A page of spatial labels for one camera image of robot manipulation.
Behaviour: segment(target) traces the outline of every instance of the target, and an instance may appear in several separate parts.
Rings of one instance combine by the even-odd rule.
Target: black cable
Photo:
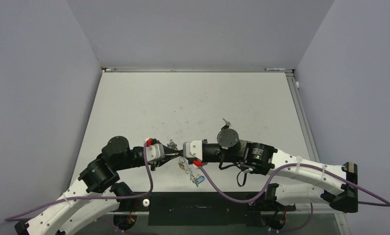
[[[242,171],[240,171],[237,175],[236,175],[236,183],[238,184],[238,187],[242,187],[245,185],[245,183],[247,182],[247,174],[244,173],[244,180],[242,181],[242,184],[239,183],[239,175],[242,173]]]
[[[218,166],[220,170],[224,170],[222,169],[222,164],[224,163],[224,159],[225,159],[225,152],[222,152],[221,159],[219,160],[219,166]]]
[[[238,166],[238,165],[239,165],[239,163],[232,163],[231,165],[222,166],[222,167],[220,167],[219,169],[220,169],[220,170],[225,170],[225,169],[228,169],[228,168],[233,167],[233,166],[235,166],[235,167],[238,168],[238,169],[241,169],[241,167]]]
[[[262,216],[261,219],[264,218],[263,221],[264,221],[265,225],[268,225],[268,224],[269,224],[269,221],[273,220],[273,219],[277,216],[277,214],[278,214],[279,212],[280,212],[279,210],[275,211],[274,214],[273,214],[273,216],[272,216],[270,219],[267,218],[266,216]]]
[[[160,166],[166,164],[166,163],[167,163],[168,161],[170,161],[170,160],[171,160],[171,159],[166,160],[166,161],[158,161],[155,165],[156,165],[156,167],[160,167]]]

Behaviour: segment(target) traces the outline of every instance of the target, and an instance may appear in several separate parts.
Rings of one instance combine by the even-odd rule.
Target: robotic arm
[[[287,154],[272,146],[240,140],[238,133],[226,126],[217,136],[217,143],[206,140],[185,142],[183,150],[170,149],[156,139],[146,140],[146,149],[130,149],[125,137],[112,138],[102,149],[102,153],[88,164],[78,179],[58,199],[60,203],[48,207],[43,213],[29,221],[20,221],[15,225],[19,235],[68,235],[95,221],[107,212],[118,209],[119,200],[98,200],[101,196],[132,196],[131,189],[122,182],[117,173],[134,167],[144,166],[143,151],[152,170],[169,160],[184,157],[189,164],[238,163],[244,172],[250,174],[271,174],[288,164],[291,167],[281,169],[279,176],[304,182],[303,185],[270,184],[261,202],[284,208],[295,203],[326,203],[342,212],[358,211],[357,189],[327,175],[324,170],[357,184],[357,165],[325,165]],[[301,164],[322,168],[320,172]],[[67,200],[68,197],[86,196],[87,199]]]

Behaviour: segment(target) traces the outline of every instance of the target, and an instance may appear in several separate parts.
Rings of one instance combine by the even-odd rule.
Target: white wall
[[[0,1],[0,234],[68,186],[100,76],[65,0]]]
[[[357,163],[359,185],[390,200],[390,0],[336,0],[296,76],[320,159]],[[390,208],[347,220],[353,235],[390,234]]]
[[[296,68],[333,0],[68,0],[105,67]]]

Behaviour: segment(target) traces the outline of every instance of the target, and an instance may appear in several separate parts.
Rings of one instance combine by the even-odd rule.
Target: white knob
[[[144,199],[143,200],[143,206],[148,207],[150,205],[150,200],[149,199]]]

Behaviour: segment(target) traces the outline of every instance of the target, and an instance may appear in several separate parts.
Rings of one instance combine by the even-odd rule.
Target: cable tie
[[[301,163],[301,160],[303,159],[302,156],[297,156],[296,157],[296,160],[297,160],[297,166],[296,166],[296,171],[294,172],[294,175],[292,177],[290,177],[291,179],[294,179],[298,176],[298,171],[300,170],[300,163]]]
[[[321,176],[320,176],[320,180],[314,184],[314,186],[317,186],[319,185],[322,181],[323,181],[323,178],[324,178],[324,171],[326,170],[326,166],[324,164],[321,164]]]
[[[62,196],[64,197],[64,200],[68,203],[69,207],[73,208],[74,205],[67,199],[67,196],[65,196],[65,193],[62,193]]]

